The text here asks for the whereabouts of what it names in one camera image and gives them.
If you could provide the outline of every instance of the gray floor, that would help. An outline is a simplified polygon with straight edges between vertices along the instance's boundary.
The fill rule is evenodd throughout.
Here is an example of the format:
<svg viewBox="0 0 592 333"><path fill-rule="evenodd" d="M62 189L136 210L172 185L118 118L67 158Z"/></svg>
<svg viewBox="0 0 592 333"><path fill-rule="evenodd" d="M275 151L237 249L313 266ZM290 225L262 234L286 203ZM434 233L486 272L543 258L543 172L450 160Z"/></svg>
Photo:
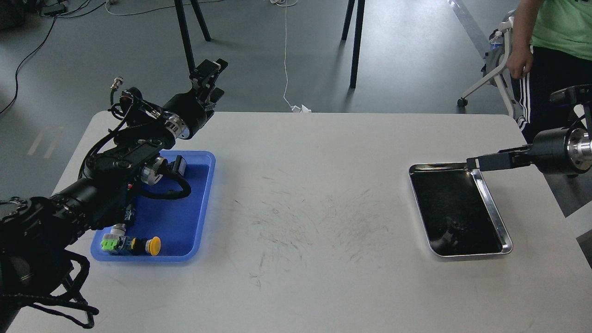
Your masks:
<svg viewBox="0 0 592 333"><path fill-rule="evenodd" d="M71 8L79 3L72 0ZM170 4L120 0L111 10L130 13ZM517 0L463 4L489 35ZM482 59L447 0L369 1L358 87L348 89L353 24L348 41L340 42L346 5L346 0L300 0L288 9L290 103L314 112L505 113L493 87L472 95L466 110L457 109L459 94L480 77ZM268 0L201 7L214 40L201 38L186 7L196 61L221 57L230 63L218 80L226 95L217 111L290 112L282 97L284 9ZM0 31L0 105L12 98L15 68L50 23L30 15L24 26ZM109 87L118 75L124 87L136 86L161 105L188 90L174 9L116 17L101 8L58 20L45 46L21 70L16 104L0 115L0 196L51 194L91 117L108 107ZM54 140L55 150L44 158Z"/></svg>

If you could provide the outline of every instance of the stainless steel tray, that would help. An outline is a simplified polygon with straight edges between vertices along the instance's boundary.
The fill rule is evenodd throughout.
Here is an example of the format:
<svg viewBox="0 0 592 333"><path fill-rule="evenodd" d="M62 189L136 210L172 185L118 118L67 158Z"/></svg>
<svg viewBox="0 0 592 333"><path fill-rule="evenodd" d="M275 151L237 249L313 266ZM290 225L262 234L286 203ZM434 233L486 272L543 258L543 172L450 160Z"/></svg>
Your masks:
<svg viewBox="0 0 592 333"><path fill-rule="evenodd" d="M481 171L466 163L415 164L409 178L434 254L508 254L512 241Z"/></svg>

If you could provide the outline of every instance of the person's arm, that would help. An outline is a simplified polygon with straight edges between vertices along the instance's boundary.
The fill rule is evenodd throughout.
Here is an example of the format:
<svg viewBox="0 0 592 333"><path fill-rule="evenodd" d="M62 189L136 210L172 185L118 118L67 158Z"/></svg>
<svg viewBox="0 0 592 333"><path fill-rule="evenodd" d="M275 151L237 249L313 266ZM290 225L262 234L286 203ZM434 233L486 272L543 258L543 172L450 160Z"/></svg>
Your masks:
<svg viewBox="0 0 592 333"><path fill-rule="evenodd" d="M532 67L530 38L535 29L536 16L544 0L521 0L514 15L512 53L506 67L514 79L526 76Z"/></svg>

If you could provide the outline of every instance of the green t-shirt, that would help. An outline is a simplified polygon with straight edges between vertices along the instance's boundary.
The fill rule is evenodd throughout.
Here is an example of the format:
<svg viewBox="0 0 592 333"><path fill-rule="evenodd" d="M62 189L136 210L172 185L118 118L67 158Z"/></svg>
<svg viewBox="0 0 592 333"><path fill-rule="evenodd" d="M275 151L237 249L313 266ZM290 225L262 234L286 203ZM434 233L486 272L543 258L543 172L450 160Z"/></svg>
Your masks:
<svg viewBox="0 0 592 333"><path fill-rule="evenodd" d="M592 0L545 0L536 18L532 45L592 60Z"/></svg>

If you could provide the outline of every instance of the black stand leg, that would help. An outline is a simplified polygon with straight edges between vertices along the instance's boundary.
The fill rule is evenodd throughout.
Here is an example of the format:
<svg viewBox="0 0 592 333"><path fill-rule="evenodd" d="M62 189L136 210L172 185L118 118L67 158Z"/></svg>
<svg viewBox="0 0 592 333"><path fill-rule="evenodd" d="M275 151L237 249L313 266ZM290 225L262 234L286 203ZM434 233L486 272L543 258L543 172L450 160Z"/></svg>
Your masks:
<svg viewBox="0 0 592 333"><path fill-rule="evenodd" d="M205 41L211 41L212 38L210 37L208 27L205 25L205 20L204 16L201 13L200 4L197 2L197 0L191 0L191 5L193 6L195 16L197 16L197 21L200 23L201 32L204 34Z"/></svg>
<svg viewBox="0 0 592 333"><path fill-rule="evenodd" d="M364 4L366 0L358 0L358 12L356 13L356 32L353 39L352 76L349 80L349 88L356 88L358 80L358 62L360 60L360 43L362 41L362 23L364 20Z"/></svg>
<svg viewBox="0 0 592 333"><path fill-rule="evenodd" d="M179 29L181 29L181 39L183 40L187 66L189 67L189 73L191 73L195 69L195 61L193 60L193 51L191 50L191 41L189 40L189 31L187 30L187 21L185 20L182 0L175 0L175 9L177 10L177 20L179 21Z"/></svg>
<svg viewBox="0 0 592 333"><path fill-rule="evenodd" d="M341 40L348 39L349 24L352 22L353 5L356 0L349 0L348 11L345 13L345 23L343 24L343 32L341 33Z"/></svg>

